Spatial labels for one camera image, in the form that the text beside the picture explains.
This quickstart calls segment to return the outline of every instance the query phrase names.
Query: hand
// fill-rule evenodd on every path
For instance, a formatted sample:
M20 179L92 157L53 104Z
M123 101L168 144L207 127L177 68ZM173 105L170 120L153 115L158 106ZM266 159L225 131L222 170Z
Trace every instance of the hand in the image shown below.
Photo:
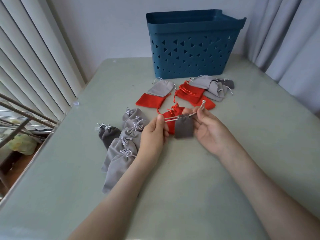
M157 164L163 145L168 137L168 125L165 123L163 115L159 114L143 129L137 157L140 160L147 161L148 165L150 164L150 167L153 168Z
M194 134L198 141L211 153L219 158L230 153L234 148L242 146L234 138L228 128L208 110L185 108L182 114L192 114L194 120Z

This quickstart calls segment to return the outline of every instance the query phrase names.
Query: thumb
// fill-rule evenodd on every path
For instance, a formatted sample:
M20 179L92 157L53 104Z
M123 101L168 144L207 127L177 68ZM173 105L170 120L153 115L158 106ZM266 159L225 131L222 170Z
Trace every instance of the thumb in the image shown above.
M212 118L206 116L201 108L198 108L197 117L205 125L210 125L213 122Z
M163 132L163 128L165 127L165 118L162 114L158 114L157 121L155 124L155 131Z

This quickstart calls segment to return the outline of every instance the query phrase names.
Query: white curtain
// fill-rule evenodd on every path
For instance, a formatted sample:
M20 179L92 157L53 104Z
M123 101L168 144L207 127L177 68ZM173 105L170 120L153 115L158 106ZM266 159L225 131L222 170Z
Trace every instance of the white curtain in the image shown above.
M0 82L55 121L85 86L45 0L0 0Z
M257 0L246 48L280 86L320 110L320 0Z

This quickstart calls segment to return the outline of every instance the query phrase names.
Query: forearm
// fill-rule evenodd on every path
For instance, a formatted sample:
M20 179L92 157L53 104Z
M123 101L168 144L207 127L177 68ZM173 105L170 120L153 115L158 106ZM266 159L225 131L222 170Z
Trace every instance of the forearm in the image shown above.
M320 222L276 185L239 145L220 158L272 239L319 239Z
M108 196L74 230L69 239L122 239L150 166L137 158Z

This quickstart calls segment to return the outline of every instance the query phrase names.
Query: metal rack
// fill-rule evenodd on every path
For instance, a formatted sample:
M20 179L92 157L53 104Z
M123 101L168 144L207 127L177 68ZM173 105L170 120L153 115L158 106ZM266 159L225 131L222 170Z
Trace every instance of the metal rack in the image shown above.
M23 117L0 116L0 128L13 130L9 135L7 135L0 142L0 148L2 148L9 141L11 141L18 133L23 133L23 134L26 134L31 137L34 137L34 138L37 138L37 139L44 141L46 139L45 137L33 134L30 130L28 130L26 128L26 126L49 127L51 129L53 129L55 127L55 125L58 123L57 121L54 121L54 120L38 113L37 111L30 109L27 106L11 99L1 93L0 93L0 98L4 99L4 100L0 101L0 106L8 109L8 110L0 110L0 111L2 111L2 112L12 111L12 112L18 113L23 116ZM19 109L12 107L11 105L7 104L6 102L17 105L20 108L24 109L25 111L20 111ZM38 118L34 117L32 114L34 114L38 117L41 117L42 119L38 119ZM22 122L20 124L16 124L16 123L12 123L11 121L7 121L6 119L22 120ZM29 124L30 121L36 121L41 125L31 125L31 124ZM1 170L0 170L0 181L4 185L5 189L8 191L10 189L10 186L9 186L8 182L6 181L6 178L5 178L4 174L1 172Z

